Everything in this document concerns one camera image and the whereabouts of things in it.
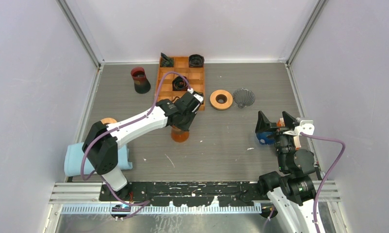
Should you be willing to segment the orange glass carafe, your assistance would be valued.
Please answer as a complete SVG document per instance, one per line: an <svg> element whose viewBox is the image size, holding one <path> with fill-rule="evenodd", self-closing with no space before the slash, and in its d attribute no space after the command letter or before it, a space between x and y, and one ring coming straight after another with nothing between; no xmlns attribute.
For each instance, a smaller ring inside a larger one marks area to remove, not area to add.
<svg viewBox="0 0 389 233"><path fill-rule="evenodd" d="M189 138L189 136L190 136L189 131L183 131L183 130L177 128L176 126L172 126L171 138L175 142L179 142L179 143L185 142Z"/></svg>

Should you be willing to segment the clear grey ribbed dripper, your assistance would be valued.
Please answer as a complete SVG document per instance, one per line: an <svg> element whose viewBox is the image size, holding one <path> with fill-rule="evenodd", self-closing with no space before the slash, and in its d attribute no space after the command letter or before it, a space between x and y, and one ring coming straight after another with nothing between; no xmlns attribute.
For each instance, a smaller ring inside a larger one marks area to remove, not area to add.
<svg viewBox="0 0 389 233"><path fill-rule="evenodd" d="M247 106L251 106L255 102L255 94L246 88L239 88L232 94L234 102L238 108L242 109Z"/></svg>

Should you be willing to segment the wooden ring dripper stand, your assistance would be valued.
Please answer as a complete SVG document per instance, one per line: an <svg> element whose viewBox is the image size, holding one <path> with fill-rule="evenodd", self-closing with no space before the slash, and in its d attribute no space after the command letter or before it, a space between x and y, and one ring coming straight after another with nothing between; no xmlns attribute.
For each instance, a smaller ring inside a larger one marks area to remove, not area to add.
<svg viewBox="0 0 389 233"><path fill-rule="evenodd" d="M106 117L106 118L101 119L100 122L103 125L109 125L109 124L117 123L117 120L114 118L111 118L111 117Z"/></svg>

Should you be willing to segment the orange coffee filter box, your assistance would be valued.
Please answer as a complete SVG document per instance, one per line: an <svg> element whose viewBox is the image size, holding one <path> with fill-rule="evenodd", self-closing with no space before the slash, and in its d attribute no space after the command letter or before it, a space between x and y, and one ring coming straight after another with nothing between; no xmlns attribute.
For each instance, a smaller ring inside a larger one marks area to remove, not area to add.
<svg viewBox="0 0 389 233"><path fill-rule="evenodd" d="M278 127L285 127L284 118L280 118L280 119L277 121L276 125L277 125ZM294 142L294 145L295 145L296 150L299 150L299 149L301 148L301 143L300 143L299 137L298 137L298 136L294 136L294 137L293 137L293 142Z"/></svg>

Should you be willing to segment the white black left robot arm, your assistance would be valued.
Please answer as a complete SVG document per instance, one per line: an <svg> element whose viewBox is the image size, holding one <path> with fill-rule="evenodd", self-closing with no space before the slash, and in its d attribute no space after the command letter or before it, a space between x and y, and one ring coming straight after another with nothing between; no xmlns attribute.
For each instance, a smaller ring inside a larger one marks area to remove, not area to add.
<svg viewBox="0 0 389 233"><path fill-rule="evenodd" d="M126 120L107 125L98 121L92 125L83 143L82 162L88 160L94 172L111 187L111 194L118 200L125 200L130 187L118 164L118 150L146 133L168 126L187 132L203 102L202 94L190 90L176 101L160 100Z"/></svg>

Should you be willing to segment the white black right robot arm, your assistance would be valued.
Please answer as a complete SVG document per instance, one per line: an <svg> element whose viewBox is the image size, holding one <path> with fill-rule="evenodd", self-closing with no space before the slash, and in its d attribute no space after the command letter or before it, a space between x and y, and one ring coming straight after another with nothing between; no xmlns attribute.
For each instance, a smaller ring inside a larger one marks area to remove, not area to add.
<svg viewBox="0 0 389 233"><path fill-rule="evenodd" d="M316 188L310 177L315 172L314 153L302 149L301 134L313 135L313 120L294 118L286 111L278 122L271 122L258 112L256 134L274 140L279 171L263 174L258 180L258 193L273 203L277 217L288 233L325 232Z"/></svg>

